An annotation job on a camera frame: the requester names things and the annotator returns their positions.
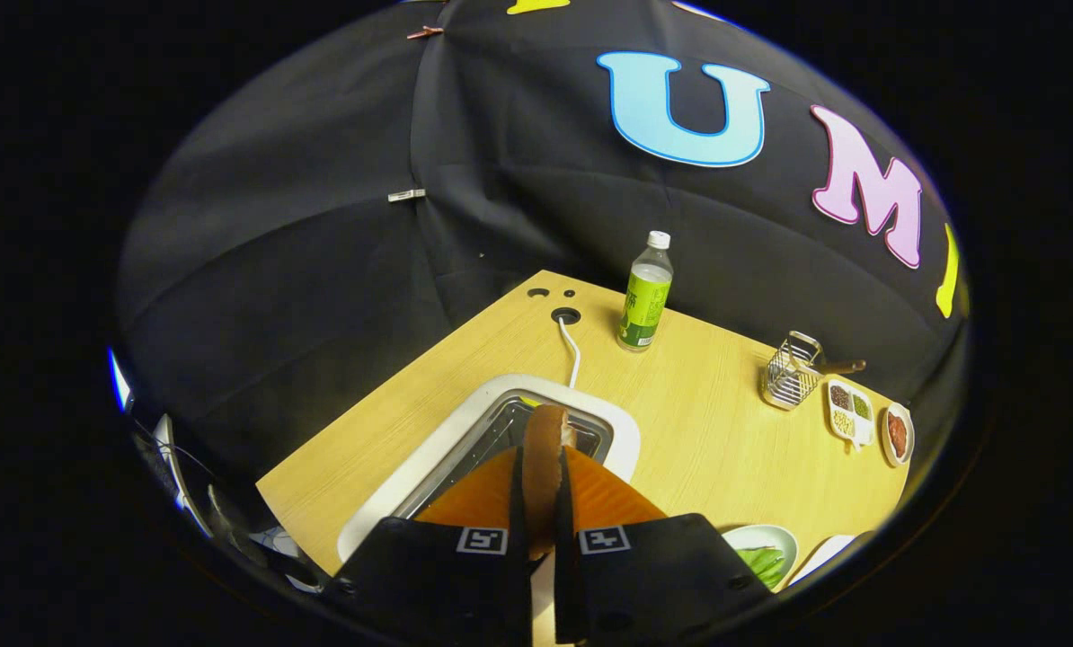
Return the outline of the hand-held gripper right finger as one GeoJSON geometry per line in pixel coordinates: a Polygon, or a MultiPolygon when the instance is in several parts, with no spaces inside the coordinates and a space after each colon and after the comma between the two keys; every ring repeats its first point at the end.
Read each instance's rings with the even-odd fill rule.
{"type": "Polygon", "coordinates": [[[574,449],[554,523],[554,635],[569,644],[707,644],[771,592],[700,513],[668,516],[574,449]]]}

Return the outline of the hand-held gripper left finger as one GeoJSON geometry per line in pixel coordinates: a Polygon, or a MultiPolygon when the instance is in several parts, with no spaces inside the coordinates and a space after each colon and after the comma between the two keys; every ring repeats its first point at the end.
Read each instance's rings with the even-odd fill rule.
{"type": "Polygon", "coordinates": [[[521,451],[476,468],[413,518],[385,517],[326,595],[388,646],[528,646],[521,451]]]}

